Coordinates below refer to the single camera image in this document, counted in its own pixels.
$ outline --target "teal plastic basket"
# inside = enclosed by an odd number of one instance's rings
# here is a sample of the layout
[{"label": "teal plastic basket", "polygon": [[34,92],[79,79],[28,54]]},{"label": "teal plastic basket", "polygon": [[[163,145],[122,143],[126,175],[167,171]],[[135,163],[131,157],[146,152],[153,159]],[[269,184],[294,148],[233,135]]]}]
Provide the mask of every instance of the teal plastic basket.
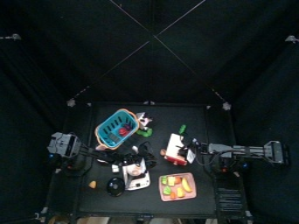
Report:
[{"label": "teal plastic basket", "polygon": [[[119,134],[122,128],[127,129],[125,136]],[[121,144],[135,134],[139,129],[137,115],[122,108],[117,113],[97,127],[98,149],[115,150]]]}]

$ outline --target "toy food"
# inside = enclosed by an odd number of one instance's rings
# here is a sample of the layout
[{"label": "toy food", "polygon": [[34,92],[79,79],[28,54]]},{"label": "toy food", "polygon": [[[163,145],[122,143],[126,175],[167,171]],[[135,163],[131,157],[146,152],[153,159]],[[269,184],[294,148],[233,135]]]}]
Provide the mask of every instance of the toy food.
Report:
[{"label": "toy food", "polygon": [[178,187],[178,189],[177,189],[177,195],[178,195],[179,198],[183,198],[185,197],[185,190],[183,190],[182,187]]},{"label": "toy food", "polygon": [[163,189],[163,194],[171,195],[171,193],[173,193],[173,188],[170,186],[166,186]]},{"label": "toy food", "polygon": [[167,185],[167,177],[166,176],[162,176],[162,183],[165,186]]},{"label": "toy food", "polygon": [[175,192],[171,192],[171,199],[173,199],[173,200],[175,200],[175,199],[177,199]]},{"label": "toy food", "polygon": [[98,186],[98,182],[94,180],[94,181],[91,181],[90,182],[90,184],[89,184],[89,186],[91,187],[91,188],[97,188],[97,186]]},{"label": "toy food", "polygon": [[174,183],[177,184],[177,185],[179,185],[181,183],[182,183],[182,177],[175,177],[175,181],[174,181]]},{"label": "toy food", "polygon": [[169,182],[169,186],[174,186],[175,185],[175,177],[174,176],[169,176],[167,182]]},{"label": "toy food", "polygon": [[189,183],[187,178],[182,178],[182,187],[183,187],[183,190],[185,190],[187,193],[191,193],[191,192],[193,192],[193,188],[191,188],[191,186],[190,186],[190,183]]}]

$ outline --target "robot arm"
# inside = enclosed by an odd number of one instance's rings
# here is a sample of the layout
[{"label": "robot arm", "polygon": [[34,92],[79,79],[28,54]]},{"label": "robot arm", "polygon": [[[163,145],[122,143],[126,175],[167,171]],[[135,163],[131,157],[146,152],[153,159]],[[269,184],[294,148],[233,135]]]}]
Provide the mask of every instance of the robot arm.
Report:
[{"label": "robot arm", "polygon": [[271,164],[289,165],[286,147],[278,141],[270,141],[263,147],[257,146],[227,146],[225,144],[209,145],[209,153],[219,154],[222,158],[263,158]]}]

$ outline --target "black curtain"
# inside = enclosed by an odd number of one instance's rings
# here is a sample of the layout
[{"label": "black curtain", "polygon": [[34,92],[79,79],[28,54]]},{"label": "black curtain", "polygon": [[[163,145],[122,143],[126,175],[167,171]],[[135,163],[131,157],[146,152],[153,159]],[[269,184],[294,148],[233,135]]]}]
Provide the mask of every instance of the black curtain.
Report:
[{"label": "black curtain", "polygon": [[290,43],[234,104],[238,143],[263,146],[281,141],[291,164],[255,161],[247,175],[247,199],[263,223],[299,221],[299,45]]},{"label": "black curtain", "polygon": [[[15,33],[0,19],[2,36]],[[43,210],[51,180],[47,146],[67,103],[20,40],[0,39],[0,222]]]}]

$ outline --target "pink plate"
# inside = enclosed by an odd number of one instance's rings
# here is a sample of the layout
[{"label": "pink plate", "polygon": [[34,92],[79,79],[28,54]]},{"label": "pink plate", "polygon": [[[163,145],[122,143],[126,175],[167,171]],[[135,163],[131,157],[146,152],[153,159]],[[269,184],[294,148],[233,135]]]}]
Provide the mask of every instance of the pink plate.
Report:
[{"label": "pink plate", "polygon": [[[177,196],[175,199],[171,199],[171,195],[165,194],[165,188],[167,187],[167,185],[163,185],[163,176],[187,178],[187,181],[190,183],[193,191],[191,192],[185,191],[185,197],[183,198],[179,198]],[[187,199],[193,199],[193,198],[197,197],[197,185],[195,185],[195,182],[194,182],[193,174],[190,172],[170,174],[170,175],[163,175],[163,176],[161,176],[161,178],[159,178],[159,190],[161,190],[161,195],[162,195],[162,200],[163,201],[187,200]],[[177,185],[170,186],[170,187],[173,189],[173,192],[175,192],[175,195],[177,195],[177,189],[178,189],[178,187],[182,187],[182,189],[183,189],[183,184],[177,184]]]}]

